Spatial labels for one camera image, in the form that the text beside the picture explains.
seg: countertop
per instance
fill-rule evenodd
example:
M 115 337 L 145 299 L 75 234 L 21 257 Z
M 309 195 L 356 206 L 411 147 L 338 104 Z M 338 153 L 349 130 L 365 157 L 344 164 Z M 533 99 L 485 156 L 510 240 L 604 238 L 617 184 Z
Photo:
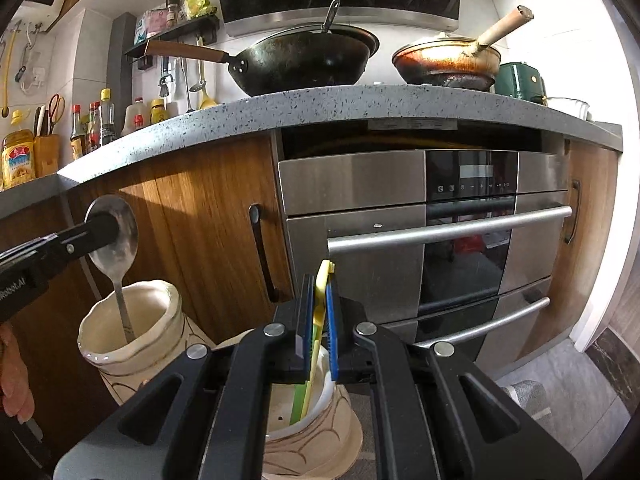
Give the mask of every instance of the countertop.
M 617 125 L 604 129 L 551 108 L 489 92 L 416 85 L 309 88 L 221 104 L 130 134 L 72 162 L 56 175 L 0 193 L 0 218 L 110 171 L 201 142 L 285 126 L 387 118 L 512 124 L 622 151 Z

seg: green appliance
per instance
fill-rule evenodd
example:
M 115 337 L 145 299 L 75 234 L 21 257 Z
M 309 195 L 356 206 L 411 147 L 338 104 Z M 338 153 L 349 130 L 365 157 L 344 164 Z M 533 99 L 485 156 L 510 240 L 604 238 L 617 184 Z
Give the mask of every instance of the green appliance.
M 546 105 L 545 82 L 540 72 L 526 63 L 505 63 L 495 78 L 495 93 Z

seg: wok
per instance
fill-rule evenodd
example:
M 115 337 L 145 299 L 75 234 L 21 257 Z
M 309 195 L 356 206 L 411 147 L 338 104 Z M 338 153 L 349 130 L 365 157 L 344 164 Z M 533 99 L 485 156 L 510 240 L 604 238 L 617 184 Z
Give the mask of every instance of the wok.
M 417 41 L 396 51 L 391 61 L 409 84 L 433 84 L 487 91 L 500 70 L 500 52 L 490 45 L 533 19 L 518 6 L 476 40 L 438 38 Z
M 149 40 L 145 55 L 188 57 L 228 63 L 236 84 L 257 96 L 312 88 L 354 84 L 380 42 L 368 30 L 334 24 L 322 33 L 323 23 L 295 27 L 258 41 L 236 56 L 223 50 L 171 41 Z

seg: drawer handle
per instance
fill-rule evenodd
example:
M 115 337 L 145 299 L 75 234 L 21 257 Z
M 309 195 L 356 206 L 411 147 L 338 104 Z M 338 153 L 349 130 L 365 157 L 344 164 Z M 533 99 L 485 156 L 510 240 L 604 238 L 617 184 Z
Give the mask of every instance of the drawer handle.
M 455 334 L 444 335 L 434 339 L 429 339 L 427 341 L 421 341 L 419 343 L 415 343 L 415 346 L 419 346 L 421 348 L 429 348 L 431 345 L 436 344 L 438 341 L 446 341 L 447 343 L 451 343 L 453 345 L 457 343 L 463 343 L 465 341 L 469 341 L 470 339 L 480 337 L 481 335 L 488 334 L 492 330 L 512 323 L 522 317 L 528 316 L 533 312 L 542 310 L 543 308 L 548 306 L 550 302 L 551 301 L 549 300 L 549 298 L 545 296 L 541 300 L 537 300 L 531 303 L 529 306 L 526 306 L 525 308 L 516 310 L 508 316 L 500 317 L 498 319 L 492 319 L 491 321 L 483 323 L 482 325 L 478 325 L 461 332 L 456 332 Z
M 571 234 L 564 237 L 564 243 L 567 245 L 574 241 L 575 230 L 578 227 L 578 216 L 580 215 L 580 202 L 582 201 L 582 184 L 580 184 L 580 181 L 572 180 L 571 187 L 573 187 L 576 190 L 578 194 L 578 198 L 576 199 L 576 202 L 575 202 L 574 226 L 571 228 Z
M 340 236 L 329 238 L 327 248 L 329 256 L 353 253 L 371 249 L 386 249 L 404 245 L 433 244 L 445 240 L 455 240 L 473 235 L 484 235 L 522 227 L 537 222 L 547 222 L 571 216 L 571 206 L 562 205 L 540 209 L 527 213 L 516 213 L 495 218 L 481 218 L 453 224 L 441 224 L 428 227 L 416 227 L 385 233 Z
M 271 273 L 269 272 L 269 264 L 267 263 L 267 254 L 264 251 L 264 241 L 262 240 L 262 229 L 260 227 L 259 204 L 251 204 L 249 206 L 249 222 L 251 222 L 251 229 L 254 232 L 255 250 L 258 251 L 264 285 L 267 289 L 267 297 L 271 303 L 275 303 L 278 301 L 279 294 L 278 290 L 273 286 L 273 280 L 271 279 Z

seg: black wok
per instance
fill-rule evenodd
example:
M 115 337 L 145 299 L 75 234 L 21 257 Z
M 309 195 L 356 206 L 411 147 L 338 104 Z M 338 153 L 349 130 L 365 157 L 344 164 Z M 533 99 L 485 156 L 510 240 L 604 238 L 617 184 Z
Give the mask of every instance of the black wok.
M 329 33 L 323 33 L 322 25 L 313 23 L 278 32 L 236 56 L 213 48 L 158 40 L 148 41 L 145 55 L 228 63 L 231 77 L 251 96 L 354 84 L 369 57 L 378 50 L 378 38 L 363 28 L 341 24 L 334 24 Z

